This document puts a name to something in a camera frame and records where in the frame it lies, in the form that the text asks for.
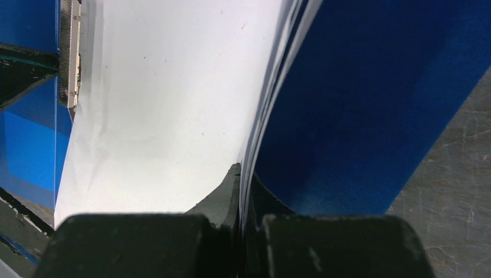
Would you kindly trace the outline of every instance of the white paper sheet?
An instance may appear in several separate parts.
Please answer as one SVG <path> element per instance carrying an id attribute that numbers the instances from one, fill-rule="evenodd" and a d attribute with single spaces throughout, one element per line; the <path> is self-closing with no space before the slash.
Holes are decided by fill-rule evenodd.
<path id="1" fill-rule="evenodd" d="M 254 158 L 297 2 L 83 1 L 55 226 L 80 213 L 187 211 Z"/>

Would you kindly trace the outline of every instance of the blue surface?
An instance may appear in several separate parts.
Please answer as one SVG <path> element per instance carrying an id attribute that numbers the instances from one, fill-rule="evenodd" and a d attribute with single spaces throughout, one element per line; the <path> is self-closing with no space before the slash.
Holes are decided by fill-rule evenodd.
<path id="1" fill-rule="evenodd" d="M 491 64 L 491 1 L 324 3 L 257 160 L 304 214 L 384 213 Z"/>
<path id="2" fill-rule="evenodd" d="M 0 0 L 0 42 L 56 52 L 58 0 Z M 53 208 L 71 131 L 52 79 L 0 114 L 0 186 Z"/>

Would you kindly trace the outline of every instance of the blue metal panel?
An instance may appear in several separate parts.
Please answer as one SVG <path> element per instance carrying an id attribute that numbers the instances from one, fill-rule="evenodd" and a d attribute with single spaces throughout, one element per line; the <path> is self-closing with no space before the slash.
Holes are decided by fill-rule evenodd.
<path id="1" fill-rule="evenodd" d="M 324 0 L 259 153 L 299 213 L 384 213 L 491 64 L 491 2 Z"/>
<path id="2" fill-rule="evenodd" d="M 58 0 L 0 0 L 0 42 L 56 52 L 58 17 Z M 0 114 L 0 186 L 51 208 L 71 131 L 56 97 L 53 79 Z"/>

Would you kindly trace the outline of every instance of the scratched floor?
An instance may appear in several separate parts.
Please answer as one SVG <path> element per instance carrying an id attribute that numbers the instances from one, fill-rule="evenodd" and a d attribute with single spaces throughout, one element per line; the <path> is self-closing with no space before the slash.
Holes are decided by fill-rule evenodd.
<path id="1" fill-rule="evenodd" d="M 438 278 L 491 277 L 491 68 L 389 208 Z"/>

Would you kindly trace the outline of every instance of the gray concrete floor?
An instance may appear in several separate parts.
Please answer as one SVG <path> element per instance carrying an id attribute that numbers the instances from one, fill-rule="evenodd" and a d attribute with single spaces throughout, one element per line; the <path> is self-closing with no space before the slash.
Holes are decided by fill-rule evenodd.
<path id="1" fill-rule="evenodd" d="M 438 278 L 491 277 L 491 68 L 388 213 L 413 226 Z"/>

